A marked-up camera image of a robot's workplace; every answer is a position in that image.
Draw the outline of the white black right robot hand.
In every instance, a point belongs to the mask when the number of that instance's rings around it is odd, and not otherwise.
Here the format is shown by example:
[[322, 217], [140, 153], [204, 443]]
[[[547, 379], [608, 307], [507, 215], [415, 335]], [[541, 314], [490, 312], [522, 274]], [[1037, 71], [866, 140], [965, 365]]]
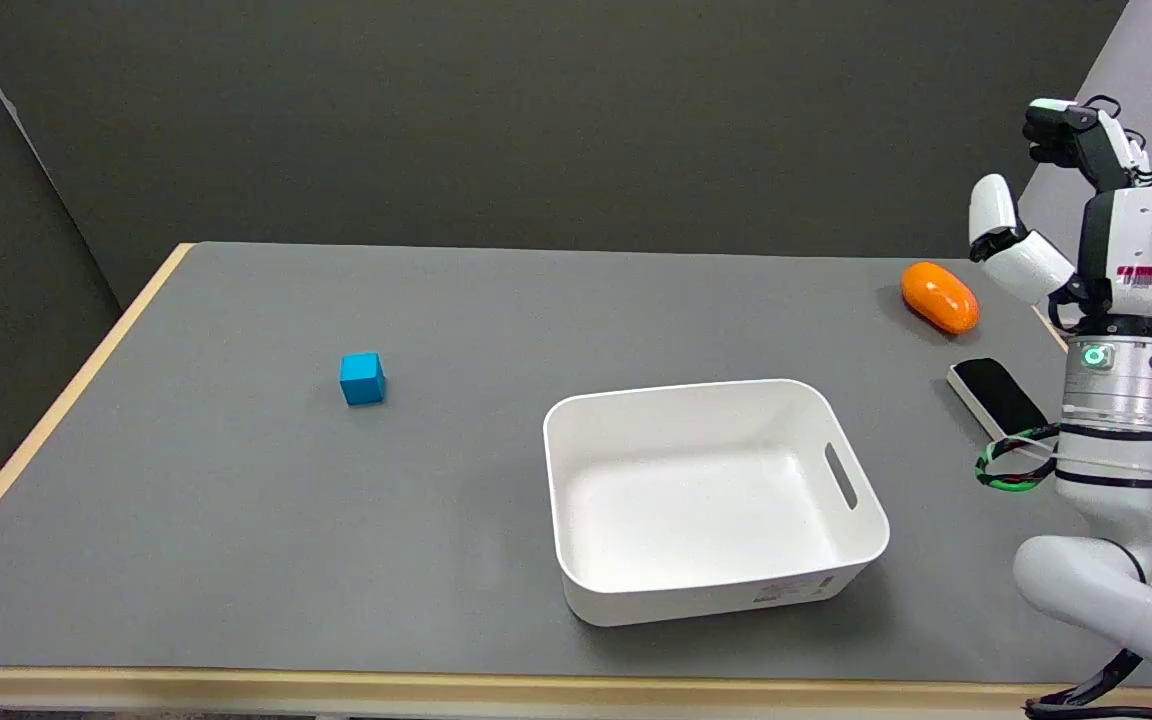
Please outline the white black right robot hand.
[[1074, 169], [1092, 195], [1082, 211], [1076, 259], [1020, 217], [1009, 183], [988, 174], [973, 184], [968, 209], [969, 258], [1011, 296], [1047, 311], [1062, 333], [1108, 319], [1152, 323], [1152, 165], [1147, 141], [1119, 122], [1120, 104], [1039, 97], [1021, 132], [1030, 159]]

